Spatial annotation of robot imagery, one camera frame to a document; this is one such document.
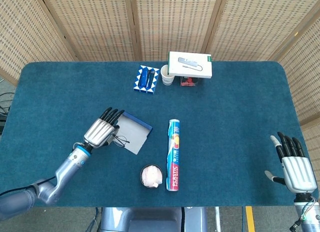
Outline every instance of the teal felt surface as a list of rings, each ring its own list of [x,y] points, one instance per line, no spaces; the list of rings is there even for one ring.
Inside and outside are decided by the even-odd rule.
[[[115,144],[93,151],[59,206],[291,205],[269,136],[295,136],[307,153],[283,68],[276,62],[213,62],[211,79],[155,94],[133,90],[139,65],[165,62],[41,62],[25,66],[0,141],[1,191],[54,175],[105,108],[153,126],[138,155]],[[180,120],[180,190],[141,185],[140,170],[166,171],[168,125]]]

